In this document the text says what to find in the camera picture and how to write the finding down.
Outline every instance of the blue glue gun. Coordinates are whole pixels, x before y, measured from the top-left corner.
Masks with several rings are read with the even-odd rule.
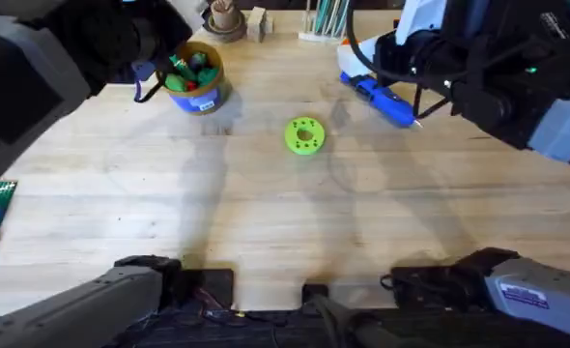
[[[354,88],[364,99],[369,100],[371,105],[380,110],[384,116],[396,123],[399,127],[410,127],[414,123],[419,124],[413,116],[413,107],[390,91],[388,87],[382,87],[378,81],[370,75],[354,77],[341,73],[341,82]]]

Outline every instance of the green ring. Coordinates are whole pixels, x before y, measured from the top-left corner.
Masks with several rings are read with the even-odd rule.
[[[308,131],[311,135],[310,139],[300,139],[298,136],[299,131]],[[311,117],[298,117],[290,121],[285,129],[285,144],[298,155],[315,154],[322,148],[325,139],[324,127],[322,127],[319,121]]]

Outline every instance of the wooden table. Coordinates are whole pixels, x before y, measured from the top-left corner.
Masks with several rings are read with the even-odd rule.
[[[309,278],[348,305],[385,305],[378,279],[392,266],[487,246],[570,270],[570,166],[515,151],[447,107],[424,129],[395,129],[339,83],[334,46],[297,40],[300,12],[272,15],[263,43],[217,46],[235,93],[214,115],[188,116],[164,92],[136,104],[131,88],[109,86],[16,162],[0,314],[134,254],[233,268],[241,309],[297,307]],[[356,12],[359,38],[397,15]],[[315,156],[283,143],[304,114],[328,131]]]

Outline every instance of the white label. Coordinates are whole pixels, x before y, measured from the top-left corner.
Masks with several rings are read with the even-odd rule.
[[[201,111],[206,111],[206,110],[213,108],[213,107],[214,107],[214,101],[208,101],[205,104],[199,105],[199,109]]]
[[[540,291],[504,283],[500,283],[499,288],[501,289],[501,293],[504,295],[504,298],[507,300],[549,309],[547,296]]]

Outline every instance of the pen holder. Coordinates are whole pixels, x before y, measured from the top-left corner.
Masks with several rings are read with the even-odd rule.
[[[163,86],[171,99],[180,107],[192,115],[207,115],[217,111],[229,97],[231,87],[225,78],[225,68],[216,49],[206,43],[187,42],[176,49],[176,56],[190,61],[195,52],[206,54],[210,65],[218,68],[218,74],[209,84],[190,92],[176,92]]]

